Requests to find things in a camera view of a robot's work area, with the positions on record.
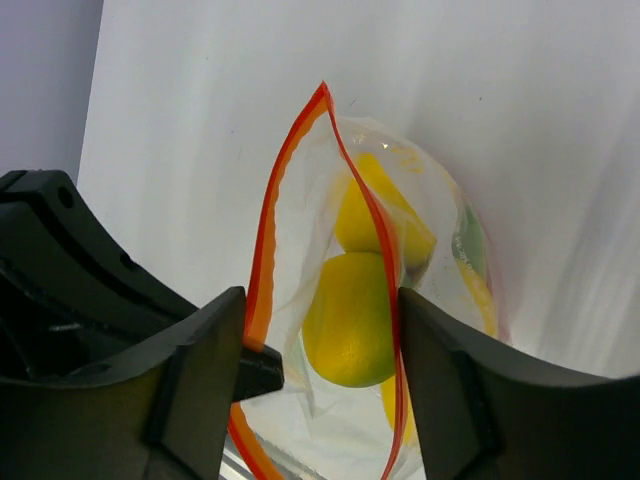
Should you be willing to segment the clear zip top bag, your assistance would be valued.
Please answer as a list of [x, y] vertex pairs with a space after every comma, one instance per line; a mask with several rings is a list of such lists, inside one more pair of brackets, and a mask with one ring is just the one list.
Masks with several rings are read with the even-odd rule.
[[258, 479], [424, 475], [393, 318], [399, 288], [509, 337], [490, 238], [469, 198], [423, 149], [337, 115], [321, 84], [274, 162], [258, 223], [245, 337], [282, 357], [284, 385], [231, 411]]

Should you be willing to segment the yellow orange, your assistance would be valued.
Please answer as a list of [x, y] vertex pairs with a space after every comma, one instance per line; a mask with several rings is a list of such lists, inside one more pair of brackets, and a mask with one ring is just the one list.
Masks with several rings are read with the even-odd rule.
[[391, 308], [383, 257], [351, 252], [327, 260], [302, 323], [313, 370], [341, 387], [365, 388], [394, 375]]

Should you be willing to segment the yellow lemon front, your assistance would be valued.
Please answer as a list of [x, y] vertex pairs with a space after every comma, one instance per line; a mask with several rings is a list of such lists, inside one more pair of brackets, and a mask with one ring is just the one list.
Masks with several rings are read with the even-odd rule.
[[[399, 253], [408, 268], [423, 266], [431, 259], [436, 237], [396, 187], [372, 153], [361, 153], [356, 167], [384, 217], [393, 228]], [[382, 252], [376, 225], [355, 179], [349, 181], [338, 210], [334, 233], [346, 252]]]

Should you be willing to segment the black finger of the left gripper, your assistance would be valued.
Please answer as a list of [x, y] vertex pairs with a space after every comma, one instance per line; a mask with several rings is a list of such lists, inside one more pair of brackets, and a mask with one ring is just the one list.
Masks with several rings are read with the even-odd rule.
[[[58, 380], [197, 308], [137, 264], [60, 170], [1, 179], [1, 381]], [[232, 402], [284, 383], [280, 355], [242, 340]]]

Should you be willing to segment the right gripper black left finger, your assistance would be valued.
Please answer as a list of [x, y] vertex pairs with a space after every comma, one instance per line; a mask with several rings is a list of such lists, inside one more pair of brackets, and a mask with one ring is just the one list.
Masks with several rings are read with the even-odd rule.
[[71, 376], [1, 381], [4, 479], [216, 479], [245, 291]]

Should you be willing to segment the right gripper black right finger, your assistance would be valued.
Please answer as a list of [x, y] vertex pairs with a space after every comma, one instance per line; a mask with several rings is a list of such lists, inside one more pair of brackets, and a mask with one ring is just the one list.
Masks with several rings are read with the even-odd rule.
[[399, 310], [427, 478], [638, 478], [638, 377], [532, 357], [410, 289]]

